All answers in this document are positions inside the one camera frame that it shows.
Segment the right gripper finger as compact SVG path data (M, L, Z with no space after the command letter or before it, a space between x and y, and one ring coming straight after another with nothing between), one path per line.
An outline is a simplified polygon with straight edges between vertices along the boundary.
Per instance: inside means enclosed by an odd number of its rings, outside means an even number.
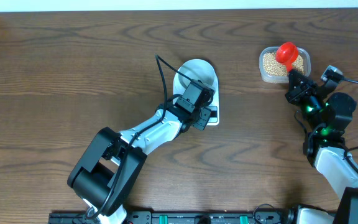
M297 71L290 70L288 74L288 94L294 95L294 91L296 88L296 78L297 78Z
M296 78L296 88L306 89L310 84L310 79L307 76L304 76L297 70L297 78Z

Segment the red measuring scoop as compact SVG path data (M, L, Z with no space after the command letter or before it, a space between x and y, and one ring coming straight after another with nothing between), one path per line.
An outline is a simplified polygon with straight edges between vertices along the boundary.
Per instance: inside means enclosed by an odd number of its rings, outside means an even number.
M293 69L293 63L299 56L299 51L296 45L292 42L285 42L279 46L276 51L275 59L278 63L285 66L286 70L289 72Z

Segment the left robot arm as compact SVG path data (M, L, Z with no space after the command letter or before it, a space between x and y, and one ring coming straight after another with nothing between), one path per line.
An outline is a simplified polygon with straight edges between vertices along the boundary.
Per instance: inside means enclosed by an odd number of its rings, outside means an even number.
M115 132L101 129L76 163L67 184L89 209L87 220L122 223L123 203L132 190L147 156L190 127L203 130L211 116L213 90L187 88L165 98L155 114L138 126Z

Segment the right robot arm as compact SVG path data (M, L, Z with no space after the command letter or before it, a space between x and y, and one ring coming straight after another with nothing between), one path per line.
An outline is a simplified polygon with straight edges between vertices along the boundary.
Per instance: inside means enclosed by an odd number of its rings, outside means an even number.
M308 122L303 154L329 182L340 199L335 213L311 205L297 205L288 213L287 223L358 223L358 165L346 146L344 133L352 121L356 101L335 89L345 80L342 72L329 66L318 85L297 70L288 73L287 101L299 107Z

